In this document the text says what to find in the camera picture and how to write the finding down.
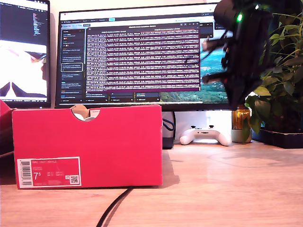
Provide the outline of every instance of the white wall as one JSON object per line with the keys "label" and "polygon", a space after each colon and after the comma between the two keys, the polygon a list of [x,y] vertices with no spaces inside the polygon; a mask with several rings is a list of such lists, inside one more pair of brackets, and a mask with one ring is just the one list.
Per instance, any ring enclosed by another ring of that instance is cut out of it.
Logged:
{"label": "white wall", "polygon": [[[52,107],[55,101],[56,62],[58,41],[58,18],[60,11],[85,10],[85,9],[112,9],[140,6],[161,6],[202,2],[217,2],[216,0],[51,0],[51,100]],[[207,127],[213,124],[216,127],[230,130],[230,111],[207,112],[179,112],[176,113],[177,132],[176,138],[182,131],[190,128]]]}

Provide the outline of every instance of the desktop wallpaper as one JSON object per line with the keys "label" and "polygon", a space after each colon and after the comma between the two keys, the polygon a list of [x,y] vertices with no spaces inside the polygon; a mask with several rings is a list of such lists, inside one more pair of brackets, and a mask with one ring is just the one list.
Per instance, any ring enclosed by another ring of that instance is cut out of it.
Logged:
{"label": "desktop wallpaper", "polygon": [[[200,58],[204,58],[208,52],[201,52]],[[213,51],[207,58],[200,62],[201,78],[204,75],[223,72],[221,59],[225,56],[222,49]],[[221,82],[203,84],[201,91],[192,92],[161,92],[161,102],[203,102],[203,103],[228,103],[227,94]]]}

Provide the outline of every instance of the black tray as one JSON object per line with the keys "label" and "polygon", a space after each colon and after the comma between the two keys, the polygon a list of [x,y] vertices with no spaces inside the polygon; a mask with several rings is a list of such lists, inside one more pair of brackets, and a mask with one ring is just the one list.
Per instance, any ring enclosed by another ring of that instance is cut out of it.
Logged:
{"label": "black tray", "polygon": [[252,139],[280,148],[303,148],[303,133],[279,133],[261,129],[252,131]]}

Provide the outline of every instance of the monitor bezel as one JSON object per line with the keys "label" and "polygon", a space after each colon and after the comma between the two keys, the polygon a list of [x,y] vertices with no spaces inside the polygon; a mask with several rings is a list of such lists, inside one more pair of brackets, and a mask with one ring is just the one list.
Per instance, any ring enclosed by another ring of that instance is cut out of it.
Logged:
{"label": "monitor bezel", "polygon": [[50,108],[51,107],[51,9],[50,9],[50,1],[44,0],[47,4],[47,44],[46,44],[46,57],[48,64],[48,81],[47,81],[47,93],[46,93],[46,102],[5,102],[10,108]]}
{"label": "monitor bezel", "polygon": [[[74,104],[60,105],[60,80],[58,76],[60,75],[60,40],[61,40],[61,14],[62,13],[77,13],[77,12],[93,12],[93,11],[108,11],[108,10],[121,10],[121,9],[145,9],[145,8],[159,8],[159,7],[175,7],[175,6],[193,6],[193,5],[215,5],[218,2],[206,2],[206,3],[192,3],[192,4],[177,4],[177,5],[157,5],[157,6],[143,6],[143,7],[129,7],[129,8],[111,8],[111,9],[89,9],[89,10],[73,10],[73,11],[60,11],[59,12],[59,22],[58,22],[58,45],[57,45],[57,74],[56,74],[56,94],[55,94],[55,108],[70,108]],[[78,103],[86,106],[87,108],[99,108],[99,107],[121,107],[121,106],[132,106],[132,105],[148,105],[151,103],[134,103],[134,104],[119,104],[116,105],[105,105],[103,103]],[[231,110],[232,108],[228,103],[198,103],[198,104],[165,104],[159,103],[162,106],[163,111],[197,111],[197,110]]]}

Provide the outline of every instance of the red object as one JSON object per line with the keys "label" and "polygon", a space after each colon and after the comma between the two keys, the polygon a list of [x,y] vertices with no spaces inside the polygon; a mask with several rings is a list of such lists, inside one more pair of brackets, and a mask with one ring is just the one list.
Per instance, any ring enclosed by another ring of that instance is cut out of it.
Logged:
{"label": "red object", "polygon": [[162,184],[159,105],[100,108],[90,122],[71,109],[12,115],[19,189]]}
{"label": "red object", "polygon": [[0,155],[10,152],[13,147],[12,112],[5,102],[0,100]]}

